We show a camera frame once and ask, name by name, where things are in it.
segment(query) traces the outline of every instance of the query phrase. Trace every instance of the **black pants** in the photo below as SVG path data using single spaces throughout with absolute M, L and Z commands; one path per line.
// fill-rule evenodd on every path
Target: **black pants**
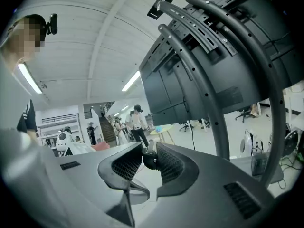
M 140 137 L 141 137 L 144 145 L 148 148 L 148 141 L 147 141 L 146 136 L 144 135 L 142 128 L 140 128 L 138 130 L 131 130 L 131 133 L 133 134 L 133 136 L 137 142 L 141 141 L 141 139 L 140 139 Z
M 91 144 L 96 145 L 95 135 L 91 135 Z

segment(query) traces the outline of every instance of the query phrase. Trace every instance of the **round table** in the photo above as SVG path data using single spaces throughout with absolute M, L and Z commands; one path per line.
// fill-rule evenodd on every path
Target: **round table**
M 164 126 L 164 127 L 161 127 L 161 130 L 160 130 L 159 132 L 156 132 L 156 130 L 153 130 L 152 132 L 150 132 L 150 134 L 151 134 L 151 135 L 157 135 L 157 134 L 158 134 L 161 143 L 162 143 L 162 142 L 163 142 L 163 143 L 166 143 L 166 142 L 165 142 L 165 138 L 164 138 L 164 136 L 163 136 L 163 133 L 164 133 L 164 132 L 167 132 L 167 134 L 169 135 L 171 141 L 172 141 L 173 144 L 175 145 L 175 142 L 174 142 L 174 140 L 172 139 L 172 137 L 171 137 L 171 135 L 170 135 L 170 133 L 169 133 L 169 130 L 170 130 L 172 127 L 173 127 L 173 125 Z

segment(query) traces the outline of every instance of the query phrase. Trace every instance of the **ceiling beam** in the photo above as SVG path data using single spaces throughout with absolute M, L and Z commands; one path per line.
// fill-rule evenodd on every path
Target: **ceiling beam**
M 91 56 L 91 61 L 90 61 L 90 67 L 89 67 L 89 76 L 88 79 L 92 79 L 93 77 L 93 72 L 95 69 L 95 65 L 96 65 L 96 60 L 98 57 L 98 53 L 100 50 L 100 46 L 103 42 L 103 39 L 108 31 L 108 29 L 110 28 L 110 25 L 113 21 L 113 19 L 115 18 L 115 15 L 117 14 L 117 12 L 120 10 L 120 8 L 124 5 L 124 3 L 127 0 L 117 0 L 116 3 L 112 6 L 110 12 L 108 13 L 108 15 L 106 16 L 100 31 L 98 33 L 97 39 L 95 41 L 94 44 L 94 48 L 93 48 L 93 52 L 92 52 L 92 56 Z M 91 89 L 92 89 L 92 81 L 89 80 L 88 84 L 87 84 L 87 100 L 90 100 L 91 97 Z

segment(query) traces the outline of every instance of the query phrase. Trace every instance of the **black hair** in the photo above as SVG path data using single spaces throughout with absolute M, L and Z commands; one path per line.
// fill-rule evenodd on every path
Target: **black hair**
M 142 112 L 142 108 L 141 108 L 141 106 L 138 105 L 138 104 L 134 106 L 134 110 L 136 110 L 136 111 L 138 111 L 138 112 Z
M 46 39 L 46 34 L 47 34 L 46 21 L 44 20 L 44 18 L 41 15 L 38 15 L 38 14 L 30 14 L 30 15 L 25 16 L 25 18 L 29 19 L 30 24 L 39 25 L 40 40 L 35 41 L 35 46 L 39 47 L 40 41 L 45 41 L 45 39 Z

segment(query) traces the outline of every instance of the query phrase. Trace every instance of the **curved metal bracket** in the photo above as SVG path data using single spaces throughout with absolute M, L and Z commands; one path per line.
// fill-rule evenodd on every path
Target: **curved metal bracket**
M 173 31 L 164 24 L 159 25 L 158 30 L 170 42 L 181 61 L 188 67 L 188 73 L 193 78 L 209 115 L 217 155 L 229 160 L 229 139 L 226 122 L 208 75 L 193 53 Z
M 222 44 L 232 56 L 236 54 L 236 50 L 233 49 L 233 45 L 230 44 L 227 39 L 220 38 L 209 26 L 195 19 L 186 10 L 166 1 L 160 1 L 159 7 L 162 12 L 185 26 L 206 53 L 209 53 Z
M 268 79 L 266 83 L 268 84 L 268 94 L 273 116 L 273 138 L 271 140 L 271 153 L 261 179 L 261 183 L 268 186 L 282 156 L 285 136 L 285 104 L 276 69 L 255 35 L 232 14 L 208 0 L 186 1 L 212 14 L 212 16 L 226 25 L 244 44 L 255 63 L 261 67 L 262 72 Z

